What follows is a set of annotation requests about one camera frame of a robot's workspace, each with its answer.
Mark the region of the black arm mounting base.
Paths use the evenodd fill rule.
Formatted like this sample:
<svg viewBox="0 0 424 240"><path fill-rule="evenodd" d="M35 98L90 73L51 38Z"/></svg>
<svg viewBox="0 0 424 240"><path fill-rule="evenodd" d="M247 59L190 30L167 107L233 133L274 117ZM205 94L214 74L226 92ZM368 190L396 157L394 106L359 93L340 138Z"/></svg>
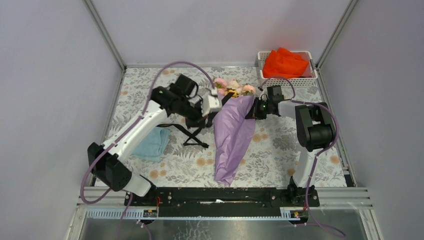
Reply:
<svg viewBox="0 0 424 240"><path fill-rule="evenodd" d="M319 207L318 192L290 186L157 187L145 196L126 194L124 205L153 207L159 217L281 217L281 208Z"/></svg>

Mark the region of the pink purple wrapping paper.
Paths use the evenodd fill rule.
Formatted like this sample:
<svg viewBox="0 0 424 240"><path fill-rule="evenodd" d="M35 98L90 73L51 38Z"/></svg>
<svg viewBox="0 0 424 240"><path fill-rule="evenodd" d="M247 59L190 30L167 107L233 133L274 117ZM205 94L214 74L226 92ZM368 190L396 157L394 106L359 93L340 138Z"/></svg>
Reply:
<svg viewBox="0 0 424 240"><path fill-rule="evenodd" d="M236 176L256 129L254 119L246 119L254 96L228 99L213 119L216 146L214 181L230 186Z"/></svg>

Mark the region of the pink fake flower stem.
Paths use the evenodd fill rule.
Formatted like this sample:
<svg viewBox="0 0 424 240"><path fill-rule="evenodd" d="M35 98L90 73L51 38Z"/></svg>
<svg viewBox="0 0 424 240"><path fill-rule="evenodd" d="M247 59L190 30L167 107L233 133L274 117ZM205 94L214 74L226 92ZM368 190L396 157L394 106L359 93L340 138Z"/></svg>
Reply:
<svg viewBox="0 0 424 240"><path fill-rule="evenodd" d="M256 88L252 85L246 84L241 88L241 94L243 96L254 96L256 94Z"/></svg>
<svg viewBox="0 0 424 240"><path fill-rule="evenodd" d="M215 78L213 80L215 87L217 88L217 93L221 96L226 96L228 93L228 83L223 78Z"/></svg>

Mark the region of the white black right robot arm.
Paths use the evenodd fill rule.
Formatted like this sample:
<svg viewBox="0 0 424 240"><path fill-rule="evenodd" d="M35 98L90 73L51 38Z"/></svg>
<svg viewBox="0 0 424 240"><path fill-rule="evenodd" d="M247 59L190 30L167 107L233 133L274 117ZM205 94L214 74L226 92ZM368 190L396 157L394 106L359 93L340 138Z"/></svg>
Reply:
<svg viewBox="0 0 424 240"><path fill-rule="evenodd" d="M291 184L296 187L287 191L286 198L291 205L299 206L307 199L304 189L314 185L319 155L332 148L339 137L338 123L325 102L286 99L279 85L270 86L260 97L255 97L245 118L264 120L267 115L295 121L301 151L297 170L291 177Z"/></svg>

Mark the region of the black printed ribbon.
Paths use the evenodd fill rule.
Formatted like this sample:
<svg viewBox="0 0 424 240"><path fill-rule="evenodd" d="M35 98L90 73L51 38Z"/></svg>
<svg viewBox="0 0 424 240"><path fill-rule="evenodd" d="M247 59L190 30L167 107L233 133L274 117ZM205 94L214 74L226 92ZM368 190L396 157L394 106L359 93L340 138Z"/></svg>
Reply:
<svg viewBox="0 0 424 240"><path fill-rule="evenodd" d="M167 111L167 113L172 113L171 112L171 104L172 101L176 99L175 97L173 97L172 99L169 100L169 103L167 103L165 105L165 110ZM188 136L187 140L183 143L184 146L195 146L195 145L199 145L202 146L203 148L208 148L209 145L205 142L200 141L197 138L197 135L205 128L210 128L213 124L213 119L215 118L215 116L218 114L218 112L215 113L210 113L209 115L205 116L206 117L206 124L205 127L184 127L181 124L177 124L177 123L161 123L158 124L157 127L159 128L169 128L169 127L175 127L176 129L178 129L179 131L181 131L183 134L185 134L186 136Z"/></svg>

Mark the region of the white fake flower stem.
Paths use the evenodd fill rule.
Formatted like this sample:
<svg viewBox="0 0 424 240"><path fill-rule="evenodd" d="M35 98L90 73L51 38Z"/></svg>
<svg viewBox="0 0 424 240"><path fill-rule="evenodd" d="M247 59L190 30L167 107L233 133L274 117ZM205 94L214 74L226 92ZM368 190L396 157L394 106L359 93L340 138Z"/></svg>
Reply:
<svg viewBox="0 0 424 240"><path fill-rule="evenodd" d="M238 83L238 81L235 78L228 81L227 89L237 90L239 88L241 88L241 85Z"/></svg>

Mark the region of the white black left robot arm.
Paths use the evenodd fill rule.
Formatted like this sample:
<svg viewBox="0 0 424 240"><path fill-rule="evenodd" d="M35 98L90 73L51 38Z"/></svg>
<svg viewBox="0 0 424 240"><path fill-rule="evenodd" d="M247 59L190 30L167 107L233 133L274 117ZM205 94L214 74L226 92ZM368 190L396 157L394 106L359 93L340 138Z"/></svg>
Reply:
<svg viewBox="0 0 424 240"><path fill-rule="evenodd" d="M172 114L194 122L203 121L205 114L201 104L190 102L192 92L197 92L198 89L198 84L183 74L169 86L152 87L144 108L115 136L102 144L93 142L88 147L88 173L101 180L111 191L126 191L136 195L142 205L152 204L155 200L153 183L129 170L122 161L134 152L156 126Z"/></svg>

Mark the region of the yellow fake flower stem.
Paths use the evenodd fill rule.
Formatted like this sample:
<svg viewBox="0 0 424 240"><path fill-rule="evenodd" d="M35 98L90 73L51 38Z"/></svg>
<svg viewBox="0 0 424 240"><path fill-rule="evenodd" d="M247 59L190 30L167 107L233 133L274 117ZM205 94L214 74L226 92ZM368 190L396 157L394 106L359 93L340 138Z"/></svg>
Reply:
<svg viewBox="0 0 424 240"><path fill-rule="evenodd" d="M239 96L238 92L235 89L229 89L227 94L230 95L231 98L237 98Z"/></svg>

